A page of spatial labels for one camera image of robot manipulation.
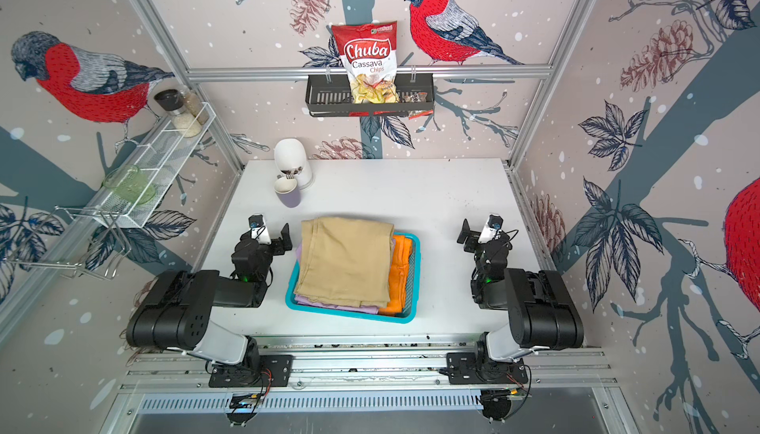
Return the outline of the orange pants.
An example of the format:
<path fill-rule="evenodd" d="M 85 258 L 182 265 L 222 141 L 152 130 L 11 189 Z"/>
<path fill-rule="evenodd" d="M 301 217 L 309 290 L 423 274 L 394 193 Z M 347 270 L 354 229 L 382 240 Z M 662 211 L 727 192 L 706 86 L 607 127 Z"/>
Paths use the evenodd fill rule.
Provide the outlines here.
<path fill-rule="evenodd" d="M 413 253 L 413 241 L 401 234 L 393 235 L 394 250 L 389 273 L 390 301 L 378 313 L 385 316 L 399 315 L 405 308 L 407 281 L 410 271 L 409 258 Z"/>

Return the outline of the beige pants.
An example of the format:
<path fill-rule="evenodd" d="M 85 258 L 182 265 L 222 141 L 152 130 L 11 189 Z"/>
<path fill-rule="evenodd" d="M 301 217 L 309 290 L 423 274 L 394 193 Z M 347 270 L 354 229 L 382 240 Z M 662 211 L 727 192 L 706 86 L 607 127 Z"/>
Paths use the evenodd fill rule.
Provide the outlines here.
<path fill-rule="evenodd" d="M 324 216 L 304 220 L 301 236 L 296 295 L 324 305 L 388 305 L 393 224 Z"/>

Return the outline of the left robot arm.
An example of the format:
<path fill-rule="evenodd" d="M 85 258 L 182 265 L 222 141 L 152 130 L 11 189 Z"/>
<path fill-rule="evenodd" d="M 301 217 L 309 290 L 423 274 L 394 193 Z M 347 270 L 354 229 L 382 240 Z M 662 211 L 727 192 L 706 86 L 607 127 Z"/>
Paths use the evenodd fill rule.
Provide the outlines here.
<path fill-rule="evenodd" d="M 233 273 L 166 271 L 131 316 L 126 339 L 133 348 L 181 352 L 206 362 L 211 388 L 284 388 L 293 357 L 263 355 L 250 336 L 235 333 L 211 319 L 212 309 L 257 308 L 273 282 L 273 259 L 293 249 L 290 228 L 268 236 L 261 215 L 249 220 L 231 255 Z"/>

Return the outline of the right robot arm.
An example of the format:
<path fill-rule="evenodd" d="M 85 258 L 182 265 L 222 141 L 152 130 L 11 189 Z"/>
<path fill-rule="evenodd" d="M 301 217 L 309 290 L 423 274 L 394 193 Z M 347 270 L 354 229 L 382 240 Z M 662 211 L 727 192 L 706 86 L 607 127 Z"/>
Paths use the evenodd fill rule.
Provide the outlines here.
<path fill-rule="evenodd" d="M 457 236 L 457 243 L 474 258 L 473 301 L 480 309 L 505 311 L 508 323 L 481 334 L 473 352 L 447 355 L 445 374 L 453 385 L 523 386 L 530 381 L 524 358 L 577 349 L 585 340 L 581 316 L 558 272 L 509 265 L 519 232 L 506 231 L 503 225 L 497 214 L 491 214 L 480 231 L 464 220 Z"/>

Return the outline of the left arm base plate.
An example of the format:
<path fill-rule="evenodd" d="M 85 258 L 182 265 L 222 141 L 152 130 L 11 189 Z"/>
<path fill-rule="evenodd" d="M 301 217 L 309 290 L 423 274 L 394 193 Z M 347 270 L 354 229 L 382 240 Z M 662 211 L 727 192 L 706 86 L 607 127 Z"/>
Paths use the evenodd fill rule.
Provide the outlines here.
<path fill-rule="evenodd" d="M 209 368 L 210 388 L 285 388 L 288 386 L 294 357 L 260 355 L 254 368 L 245 365 L 213 364 Z"/>

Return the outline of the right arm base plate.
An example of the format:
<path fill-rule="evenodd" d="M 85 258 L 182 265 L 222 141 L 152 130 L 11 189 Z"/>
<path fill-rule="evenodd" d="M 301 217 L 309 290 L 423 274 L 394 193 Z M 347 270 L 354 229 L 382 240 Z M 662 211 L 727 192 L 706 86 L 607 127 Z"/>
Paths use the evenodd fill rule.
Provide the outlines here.
<path fill-rule="evenodd" d="M 451 385 L 522 386 L 528 383 L 528 370 L 522 361 L 494 362 L 474 352 L 447 353 L 446 359 L 445 366 L 439 369 L 439 374 L 446 376 Z"/>

